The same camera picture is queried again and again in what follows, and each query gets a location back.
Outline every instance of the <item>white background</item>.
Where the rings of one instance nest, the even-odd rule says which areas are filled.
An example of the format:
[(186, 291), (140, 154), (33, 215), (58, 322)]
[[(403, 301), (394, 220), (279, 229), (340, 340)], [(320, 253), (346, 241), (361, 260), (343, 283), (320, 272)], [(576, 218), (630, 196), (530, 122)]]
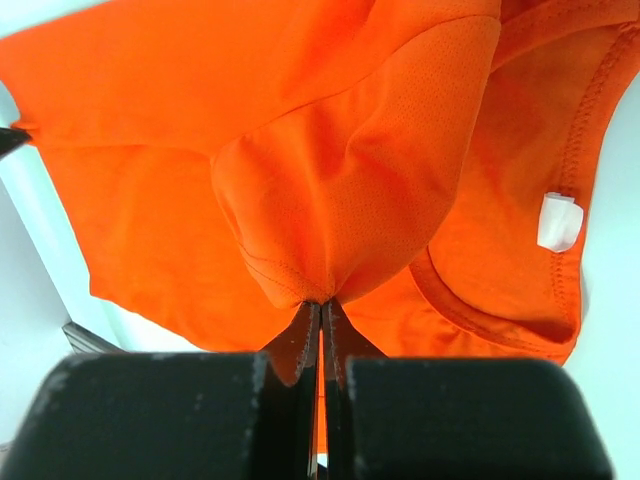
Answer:
[[(4, 2), (1, 8), (0, 37), (50, 20), (73, 10), (99, 3), (95, 0), (27, 0)], [(0, 89), (0, 124), (17, 118), (17, 110), (6, 91)], [(23, 148), (0, 164), (0, 178), (33, 239), (62, 303), (70, 316), (116, 345), (131, 350), (188, 350), (194, 347), (183, 339), (162, 331), (135, 315), (88, 296), (88, 272), (78, 250), (62, 206), (35, 149)], [(0, 234), (6, 235), (4, 224)], [(23, 240), (13, 239), (23, 244)], [(18, 253), (23, 247), (14, 245)], [(23, 252), (23, 268), (31, 268), (33, 252)], [(5, 257), (0, 256), (0, 277)], [(618, 478), (640, 479), (640, 77), (628, 89), (613, 117), (602, 149), (594, 200), (589, 218), (587, 246), (583, 258), (586, 309), (578, 347), (567, 370), (580, 386), (596, 425), (613, 459)], [(40, 284), (33, 291), (46, 297), (52, 312), (59, 300), (52, 295), (42, 272), (34, 273)], [(10, 285), (14, 290), (17, 285)], [(0, 280), (0, 289), (7, 282)], [(16, 312), (7, 316), (5, 303), (14, 290), (0, 291), (0, 342), (6, 320), (19, 323)], [(38, 302), (21, 318), (36, 318)], [(57, 325), (57, 313), (37, 336), (50, 335)], [(42, 375), (42, 367), (30, 363), (4, 363), (5, 347), (0, 343), (0, 412), (8, 398), (6, 371), (28, 369), (32, 380)], [(0, 425), (4, 418), (0, 416)], [(0, 430), (0, 443), (3, 442)]]
[(0, 444), (52, 365), (71, 353), (65, 310), (0, 182)]

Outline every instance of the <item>stitched seam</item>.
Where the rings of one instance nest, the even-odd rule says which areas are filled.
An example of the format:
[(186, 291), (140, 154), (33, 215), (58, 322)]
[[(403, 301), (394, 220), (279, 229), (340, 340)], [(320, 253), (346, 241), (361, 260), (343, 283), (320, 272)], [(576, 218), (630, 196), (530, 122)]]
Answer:
[[(567, 195), (572, 193), (572, 189), (574, 188), (574, 185), (575, 185), (575, 176), (577, 174), (577, 169), (579, 167), (577, 156), (580, 153), (582, 139), (584, 138), (584, 134), (587, 132), (587, 128), (589, 126), (589, 119), (591, 118), (591, 115), (593, 113), (593, 108), (595, 107), (597, 100), (602, 94), (602, 91), (604, 89), (603, 88), (604, 84), (608, 79), (609, 75), (611, 74), (613, 67), (615, 67), (617, 62), (622, 57), (624, 50), (631, 45), (633, 38), (638, 33), (637, 29), (634, 29), (634, 28), (629, 29), (627, 28), (627, 24), (625, 24), (624, 26), (625, 28), (622, 30), (622, 33), (617, 37), (613, 45), (609, 48), (609, 51), (605, 54), (602, 61), (600, 62), (600, 65), (596, 70), (596, 73), (594, 74), (591, 82), (589, 83), (589, 86), (585, 91), (585, 94), (578, 107), (576, 116), (574, 117), (574, 121), (572, 122), (572, 126), (570, 127), (568, 141), (565, 144), (565, 150), (563, 155), (563, 167), (562, 167), (563, 171), (561, 173), (561, 178), (567, 177), (567, 180), (561, 181), (561, 184), (565, 184), (567, 186), (565, 187), (564, 192), (562, 192), (561, 190), (561, 193), (566, 192)], [(431, 263), (431, 268), (429, 268), (429, 270), (439, 277), (437, 270), (433, 266), (433, 263), (431, 261), (431, 256), (429, 255), (428, 250), (425, 251), (425, 255), (426, 255), (426, 260)], [(564, 292), (564, 288), (565, 288), (564, 279), (562, 278), (563, 267), (560, 263), (564, 260), (564, 258), (566, 257), (564, 257), (561, 254), (554, 254), (554, 257), (552, 259), (551, 280), (552, 280), (552, 289), (554, 292), (554, 297), (556, 298), (556, 301), (558, 301), (558, 297), (560, 296), (561, 304), (559, 304), (559, 306), (563, 311), (565, 317), (568, 319), (569, 318), (568, 302), (566, 300), (566, 295)], [(417, 280), (417, 278), (422, 277), (422, 275), (423, 274), (421, 272), (421, 269), (418, 269), (417, 272), (414, 273), (414, 278)], [(444, 286), (444, 288), (448, 288), (446, 284), (442, 282), (442, 280), (440, 280), (440, 283)], [(418, 290), (420, 290), (421, 292), (424, 292), (423, 289), (420, 287), (420, 285), (418, 285)], [(430, 302), (429, 297), (425, 293), (422, 293), (422, 295), (425, 297), (425, 299), (427, 299), (427, 301)], [(467, 315), (465, 315), (464, 313), (460, 312), (458, 309), (450, 305), (443, 305), (443, 306), (439, 305), (438, 307), (436, 307), (433, 304), (431, 305), (442, 314), (445, 320), (447, 320), (449, 323), (451, 323), (455, 327), (460, 328), (461, 330), (476, 336), (480, 340), (488, 341), (499, 347), (520, 348), (523, 350), (528, 350), (529, 352), (539, 353), (539, 354), (543, 354), (544, 356), (550, 357), (550, 356), (561, 356), (562, 353), (558, 354), (555, 352), (557, 351), (564, 352), (572, 343), (575, 342), (575, 338), (573, 338), (564, 345), (550, 345), (549, 347), (551, 348), (546, 347), (542, 349), (536, 344), (533, 344), (526, 340), (521, 340), (521, 339), (513, 338), (510, 336), (498, 335), (494, 332), (486, 330), (480, 327), (479, 325), (477, 325), (472, 320), (470, 320)]]
[[(437, 272), (437, 270), (435, 269), (435, 267), (433, 266), (433, 262), (431, 261), (431, 256), (427, 253), (427, 260), (431, 263), (431, 267), (429, 268), (429, 270), (431, 270), (436, 276), (439, 277), (439, 274)], [(420, 270), (418, 270), (417, 274), (414, 274), (414, 278), (415, 277), (419, 277), (422, 276), (422, 272)], [(446, 284), (444, 284), (442, 282), (442, 280), (440, 280), (440, 283), (444, 286), (444, 288), (448, 288), (446, 286)], [(420, 288), (420, 286), (418, 286), (418, 290), (422, 293), (423, 289)], [(527, 342), (526, 340), (520, 340), (520, 339), (516, 339), (513, 337), (508, 337), (508, 336), (502, 336), (499, 334), (496, 334), (490, 330), (487, 330), (485, 328), (480, 327), (479, 325), (477, 325), (476, 322), (474, 322), (473, 320), (469, 319), (469, 317), (467, 315), (465, 315), (464, 313), (460, 312), (458, 309), (450, 306), (450, 305), (438, 305), (437, 307), (431, 303), (431, 301), (429, 300), (430, 297), (427, 297), (424, 293), (422, 293), (422, 295), (427, 299), (427, 301), (431, 304), (431, 306), (438, 311), (441, 315), (442, 318), (444, 318), (447, 322), (449, 322), (450, 324), (452, 324), (454, 327), (459, 328), (460, 330), (463, 330), (473, 336), (475, 336), (476, 338), (482, 340), (482, 341), (486, 341), (489, 343), (492, 343), (498, 347), (510, 347), (510, 348), (519, 348), (522, 350), (528, 350), (530, 352), (533, 353), (540, 353), (540, 354), (544, 354), (544, 355), (551, 355), (549, 353), (549, 349), (541, 349), (539, 346), (537, 346), (534, 343), (530, 343)], [(566, 346), (565, 345), (558, 345), (555, 346), (554, 350), (566, 350)]]
[(225, 142), (222, 144), (222, 146), (218, 149), (218, 152), (220, 150), (223, 150), (227, 145), (237, 141), (238, 139), (249, 135), (257, 130), (260, 130), (264, 127), (266, 127), (267, 125), (270, 125), (271, 123), (274, 123), (276, 121), (278, 121), (279, 119), (286, 117), (287, 115), (289, 115), (290, 113), (294, 113), (297, 112), (298, 110), (302, 110), (303, 108), (309, 107), (311, 105), (315, 105), (317, 103), (320, 103), (324, 100), (328, 100), (334, 97), (337, 97), (339, 95), (342, 95), (345, 92), (348, 92), (350, 90), (353, 90), (354, 88), (356, 88), (358, 85), (360, 85), (361, 83), (365, 82), (367, 79), (369, 79), (370, 77), (372, 77), (373, 75), (375, 75), (378, 71), (380, 71), (381, 68), (383, 68), (391, 59), (391, 57), (393, 57), (397, 52), (400, 51), (400, 49), (404, 48), (405, 46), (407, 46), (409, 43), (413, 42), (415, 39), (417, 39), (418, 37), (420, 37), (421, 35), (430, 32), (438, 27), (442, 27), (445, 25), (448, 25), (450, 23), (453, 22), (458, 22), (460, 20), (467, 20), (470, 18), (487, 18), (487, 19), (491, 19), (495, 22), (499, 23), (499, 20), (491, 15), (465, 15), (464, 17), (459, 17), (459, 18), (453, 18), (451, 20), (447, 20), (446, 22), (442, 22), (442, 23), (438, 23), (437, 25), (433, 25), (432, 27), (426, 29), (426, 30), (422, 30), (421, 32), (418, 32), (417, 34), (415, 34), (413, 37), (407, 39), (402, 45), (399, 45), (398, 48), (396, 48), (393, 52), (391, 52), (389, 54), (389, 56), (387, 58), (384, 59), (384, 61), (380, 64), (377, 65), (376, 67), (373, 68), (373, 70), (371, 70), (369, 73), (367, 73), (366, 75), (364, 75), (362, 78), (356, 80), (354, 83), (350, 84), (348, 87), (343, 88), (342, 90), (339, 90), (337, 92), (334, 93), (330, 93), (328, 95), (324, 95), (322, 97), (318, 97), (316, 99), (310, 100), (307, 103), (304, 103), (302, 105), (299, 105), (297, 107), (293, 107), (290, 110), (287, 110), (284, 113), (278, 114), (277, 116), (275, 116), (274, 118), (272, 118), (271, 120), (268, 120), (260, 125), (258, 125), (257, 127), (252, 127), (249, 130), (241, 133), (240, 135), (237, 135), (236, 137), (232, 138), (231, 140), (229, 140), (228, 142)]
[[(604, 84), (609, 78), (623, 52), (631, 45), (637, 30), (623, 30), (604, 56), (598, 70), (594, 74), (587, 90), (580, 101), (578, 111), (571, 124), (568, 140), (565, 143), (560, 174), (560, 191), (567, 196), (575, 196), (575, 183), (580, 162), (578, 155), (581, 152), (584, 135), (590, 125), (593, 110), (600, 99)], [(567, 300), (566, 284), (563, 271), (566, 256), (553, 254), (551, 261), (551, 285), (556, 303), (565, 320), (570, 321), (569, 301)]]
[[(423, 30), (423, 31), (421, 31), (421, 32), (417, 33), (416, 35), (414, 35), (413, 37), (411, 37), (410, 39), (408, 39), (406, 42), (404, 42), (402, 45), (400, 45), (396, 50), (394, 50), (394, 51), (393, 51), (393, 52), (392, 52), (392, 53), (391, 53), (391, 54), (390, 54), (390, 55), (389, 55), (389, 56), (384, 60), (384, 62), (382, 62), (382, 64), (380, 64), (380, 65), (378, 65), (377, 67), (375, 67), (371, 72), (369, 72), (367, 75), (365, 75), (364, 77), (362, 77), (361, 79), (359, 79), (358, 81), (356, 81), (355, 83), (353, 83), (352, 85), (350, 85), (349, 87), (347, 87), (347, 88), (345, 88), (345, 89), (343, 89), (343, 90), (341, 90), (341, 91), (339, 91), (339, 92), (332, 93), (332, 94), (330, 94), (330, 95), (326, 95), (326, 96), (324, 96), (324, 97), (320, 97), (320, 98), (314, 99), (313, 101), (310, 101), (310, 102), (308, 102), (308, 103), (305, 103), (304, 105), (300, 105), (300, 106), (298, 106), (298, 107), (295, 107), (295, 108), (293, 108), (293, 109), (291, 109), (291, 110), (289, 110), (289, 111), (287, 111), (287, 112), (285, 112), (285, 113), (283, 113), (283, 114), (281, 114), (281, 115), (278, 115), (277, 117), (273, 118), (272, 120), (269, 120), (268, 122), (265, 122), (264, 124), (262, 124), (262, 125), (260, 125), (260, 126), (258, 126), (258, 127), (252, 128), (252, 129), (248, 130), (247, 132), (245, 132), (245, 133), (243, 133), (243, 134), (241, 134), (241, 135), (239, 135), (239, 136), (235, 137), (233, 140), (230, 140), (229, 142), (225, 143), (222, 147), (220, 147), (220, 149), (218, 150), (218, 152), (216, 152), (216, 154), (215, 154), (215, 155), (213, 155), (213, 157), (212, 157), (212, 159), (211, 159), (211, 168), (212, 168), (212, 170), (214, 170), (214, 172), (215, 172), (216, 165), (218, 164), (218, 158), (220, 157), (220, 152), (221, 152), (222, 150), (224, 150), (224, 148), (225, 148), (227, 145), (229, 145), (229, 144), (231, 144), (231, 143), (233, 143), (233, 142), (236, 142), (236, 141), (238, 141), (239, 139), (241, 139), (241, 138), (243, 138), (243, 137), (245, 137), (245, 136), (247, 136), (247, 135), (250, 135), (251, 133), (253, 133), (253, 132), (257, 131), (257, 130), (262, 129), (262, 128), (266, 127), (267, 125), (270, 125), (270, 124), (272, 124), (272, 123), (275, 123), (276, 121), (278, 121), (279, 119), (281, 119), (281, 118), (285, 117), (286, 115), (289, 115), (290, 113), (294, 113), (294, 112), (296, 112), (296, 111), (298, 111), (298, 110), (302, 110), (302, 109), (304, 109), (304, 108), (307, 108), (307, 107), (309, 107), (309, 106), (312, 106), (312, 105), (318, 104), (318, 103), (323, 102), (323, 101), (325, 101), (325, 100), (328, 100), (328, 99), (331, 99), (331, 98), (337, 97), (337, 96), (339, 96), (339, 95), (342, 95), (342, 94), (343, 94), (343, 93), (345, 93), (345, 92), (348, 92), (348, 91), (350, 91), (350, 90), (353, 90), (354, 88), (357, 88), (360, 84), (362, 84), (363, 82), (365, 82), (368, 78), (372, 77), (372, 76), (373, 76), (373, 75), (375, 75), (375, 74), (376, 74), (376, 73), (377, 73), (381, 68), (383, 68), (383, 67), (384, 67), (384, 65), (385, 65), (385, 64), (386, 64), (386, 63), (391, 59), (391, 57), (392, 57), (393, 55), (395, 55), (395, 54), (396, 54), (396, 53), (397, 53), (401, 48), (405, 47), (406, 45), (408, 45), (408, 44), (409, 44), (410, 42), (412, 42), (413, 40), (417, 39), (417, 38), (418, 38), (419, 36), (421, 36), (422, 34), (427, 33), (427, 32), (430, 32), (430, 31), (432, 31), (432, 30), (433, 30), (433, 29), (435, 29), (435, 28), (438, 28), (438, 27), (441, 27), (441, 26), (444, 26), (444, 25), (447, 25), (447, 24), (450, 24), (450, 23), (453, 23), (453, 22), (457, 22), (457, 21), (460, 21), (460, 20), (466, 20), (466, 19), (469, 19), (469, 18), (487, 18), (487, 19), (492, 19), (492, 20), (494, 20), (494, 21), (496, 21), (496, 22), (498, 21), (495, 17), (493, 17), (493, 16), (491, 16), (491, 15), (466, 15), (466, 16), (464, 16), (464, 17), (454, 18), (454, 19), (452, 19), (452, 20), (448, 20), (448, 21), (446, 21), (446, 22), (439, 23), (439, 24), (434, 25), (433, 27), (431, 27), (431, 28), (429, 28), (429, 29), (427, 29), (427, 30)], [(321, 288), (319, 285), (316, 285), (316, 284), (315, 284), (314, 282), (312, 282), (311, 280), (307, 279), (304, 275), (302, 275), (302, 274), (301, 274), (300, 272), (298, 272), (297, 270), (293, 269), (291, 266), (286, 265), (286, 264), (284, 264), (283, 262), (276, 262), (276, 261), (273, 261), (273, 260), (268, 260), (268, 259), (264, 259), (264, 258), (255, 257), (255, 256), (251, 255), (251, 254), (248, 252), (248, 250), (247, 250), (247, 249), (242, 245), (242, 243), (240, 243), (240, 242), (238, 241), (238, 239), (237, 239), (237, 238), (236, 238), (236, 243), (238, 244), (238, 246), (242, 249), (242, 251), (243, 251), (243, 252), (244, 252), (244, 253), (245, 253), (249, 258), (252, 258), (252, 259), (254, 259), (254, 260), (258, 260), (258, 261), (262, 261), (262, 262), (267, 262), (267, 263), (270, 263), (270, 264), (272, 264), (272, 265), (278, 265), (278, 266), (280, 266), (280, 267), (282, 267), (282, 268), (286, 269), (288, 272), (295, 274), (296, 276), (298, 276), (298, 278), (300, 278), (300, 279), (302, 279), (303, 281), (307, 282), (309, 285), (311, 285), (311, 286), (315, 287), (318, 291), (322, 292), (325, 296), (330, 296), (329, 292), (327, 292), (326, 290), (324, 290), (323, 288)], [(292, 293), (292, 294), (294, 294), (295, 296), (299, 297), (299, 295), (297, 295), (297, 294), (296, 294), (296, 292), (294, 292), (293, 290), (291, 290), (291, 288), (289, 288), (289, 287), (285, 286), (284, 284), (282, 284), (282, 283), (280, 283), (280, 282), (277, 282), (277, 281), (276, 281), (276, 280), (274, 280), (273, 278), (270, 278), (269, 276), (267, 276), (267, 275), (265, 275), (264, 273), (260, 272), (256, 267), (251, 266), (251, 269), (252, 269), (253, 271), (255, 271), (256, 273), (259, 273), (259, 274), (260, 274), (262, 277), (264, 277), (265, 279), (267, 279), (267, 280), (269, 280), (269, 281), (274, 282), (275, 284), (277, 284), (277, 285), (279, 285), (279, 286), (281, 286), (281, 287), (285, 288), (285, 289), (286, 289), (286, 290), (288, 290), (290, 293)]]
[[(287, 270), (289, 273), (292, 273), (294, 275), (296, 275), (298, 277), (299, 280), (302, 280), (304, 283), (307, 283), (309, 285), (311, 285), (312, 287), (314, 287), (316, 290), (320, 291), (323, 293), (323, 295), (325, 296), (330, 296), (329, 292), (327, 292), (326, 290), (324, 290), (323, 288), (321, 288), (319, 285), (317, 285), (315, 282), (313, 282), (312, 280), (306, 278), (304, 275), (302, 275), (300, 272), (298, 272), (296, 269), (292, 268), (290, 265), (287, 265), (284, 262), (279, 262), (279, 261), (274, 261), (274, 260), (269, 260), (266, 258), (259, 258), (256, 257), (254, 255), (251, 255), (247, 249), (244, 247), (244, 245), (242, 245), (240, 242), (238, 242), (236, 240), (236, 243), (238, 245), (238, 247), (240, 247), (240, 249), (245, 253), (245, 255), (253, 260), (257, 260), (259, 262), (265, 262), (271, 265), (277, 265), (278, 267), (281, 267), (285, 270)], [(245, 264), (247, 266), (249, 266), (254, 272), (259, 273), (260, 276), (266, 278), (267, 280), (275, 283), (276, 285), (281, 286), (282, 288), (286, 289), (287, 291), (289, 291), (290, 293), (292, 293), (294, 296), (296, 297), (301, 297), (301, 295), (299, 295), (296, 291), (294, 291), (293, 289), (291, 289), (290, 287), (288, 287), (287, 285), (285, 285), (282, 282), (279, 282), (277, 280), (275, 280), (274, 278), (269, 277), (268, 275), (265, 275), (264, 273), (262, 273), (260, 270), (258, 270), (257, 267), (254, 267), (253, 265), (251, 265), (249, 262), (245, 262)]]
[[(566, 0), (563, 2), (558, 2), (556, 5), (554, 5), (554, 7), (560, 7), (560, 5), (562, 4), (567, 4), (570, 3), (571, 0)], [(577, 4), (577, 5), (573, 5), (570, 6), (568, 8), (558, 8), (557, 10), (555, 10), (555, 12), (547, 15), (546, 17), (544, 17), (543, 20), (541, 20), (539, 17), (536, 17), (536, 15), (534, 15), (532, 12), (537, 11), (538, 9), (534, 9), (534, 10), (528, 10), (524, 13), (522, 13), (521, 15), (517, 16), (516, 18), (511, 19), (510, 21), (508, 21), (507, 23), (505, 23), (503, 25), (503, 28), (506, 30), (507, 28), (509, 29), (508, 31), (505, 31), (504, 34), (504, 38), (506, 38), (507, 40), (511, 37), (514, 36), (519, 36), (523, 30), (529, 29), (531, 27), (533, 27), (536, 24), (539, 24), (541, 22), (548, 22), (549, 20), (552, 20), (554, 18), (557, 17), (561, 17), (564, 15), (568, 15), (570, 13), (574, 13), (580, 10), (590, 10), (592, 8), (599, 8), (603, 5), (607, 5), (610, 4), (611, 0), (598, 0), (595, 3), (581, 3), (581, 4)]]

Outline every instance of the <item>orange fabric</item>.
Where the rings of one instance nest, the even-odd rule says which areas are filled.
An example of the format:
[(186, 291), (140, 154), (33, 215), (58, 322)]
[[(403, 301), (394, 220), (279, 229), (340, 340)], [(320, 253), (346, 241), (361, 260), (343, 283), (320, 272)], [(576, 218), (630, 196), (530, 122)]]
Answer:
[(553, 254), (538, 214), (588, 211), (638, 0), (261, 5), (115, 0), (0, 41), (92, 292), (218, 351), (337, 296), (389, 355), (563, 362), (585, 229)]

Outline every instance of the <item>clothing label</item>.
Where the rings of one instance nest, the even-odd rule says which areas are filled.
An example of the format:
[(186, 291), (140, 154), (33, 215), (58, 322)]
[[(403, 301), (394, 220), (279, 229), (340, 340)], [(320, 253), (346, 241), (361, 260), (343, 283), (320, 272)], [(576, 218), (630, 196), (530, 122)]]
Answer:
[(575, 199), (559, 193), (547, 193), (542, 201), (538, 223), (538, 245), (552, 252), (569, 250), (576, 243), (584, 210)]

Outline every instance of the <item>white surface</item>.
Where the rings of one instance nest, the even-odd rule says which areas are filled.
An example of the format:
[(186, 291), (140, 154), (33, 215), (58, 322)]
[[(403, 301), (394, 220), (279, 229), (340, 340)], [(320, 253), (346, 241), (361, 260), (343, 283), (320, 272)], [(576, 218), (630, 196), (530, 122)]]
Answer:
[(67, 312), (0, 182), (0, 444), (14, 438), (40, 382), (71, 352)]
[(137, 313), (103, 302), (120, 345), (130, 352), (201, 352), (185, 338), (150, 322)]
[[(99, 2), (29, 0), (3, 4), (0, 37), (92, 3)], [(640, 458), (635, 453), (640, 442), (639, 134), (640, 80), (636, 79), (616, 112), (603, 147), (583, 262), (588, 309), (578, 347), (567, 364), (621, 480), (640, 479)], [(31, 215), (26, 210), (23, 214)], [(56, 228), (66, 222), (59, 210), (49, 211), (46, 219)], [(77, 260), (77, 245), (64, 241), (67, 258)], [(79, 287), (82, 291), (86, 278), (79, 278), (85, 282)], [(145, 334), (140, 331), (146, 331), (147, 327), (141, 326), (146, 325), (144, 321), (114, 312), (107, 317), (122, 341), (143, 345)]]
[[(0, 83), (0, 126), (19, 117)], [(69, 316), (76, 323), (119, 345), (102, 307), (89, 295), (89, 270), (80, 253), (62, 203), (34, 147), (25, 146), (0, 162), (0, 180), (6, 186)]]
[(584, 210), (575, 201), (559, 193), (545, 194), (538, 222), (539, 246), (560, 253), (575, 245), (584, 218)]

